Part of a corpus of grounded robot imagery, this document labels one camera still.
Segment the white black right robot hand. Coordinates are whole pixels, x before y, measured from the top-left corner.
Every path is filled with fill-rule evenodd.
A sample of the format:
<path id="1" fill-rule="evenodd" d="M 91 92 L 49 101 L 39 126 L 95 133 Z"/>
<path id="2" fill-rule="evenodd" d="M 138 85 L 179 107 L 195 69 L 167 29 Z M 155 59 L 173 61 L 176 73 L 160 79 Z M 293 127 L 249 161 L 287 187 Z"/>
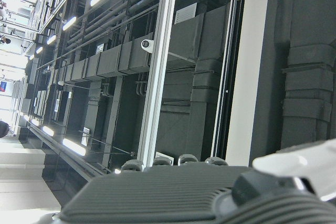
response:
<path id="1" fill-rule="evenodd" d="M 284 148 L 251 167 L 190 154 L 177 165 L 128 161 L 39 222 L 335 223 L 335 140 Z"/>

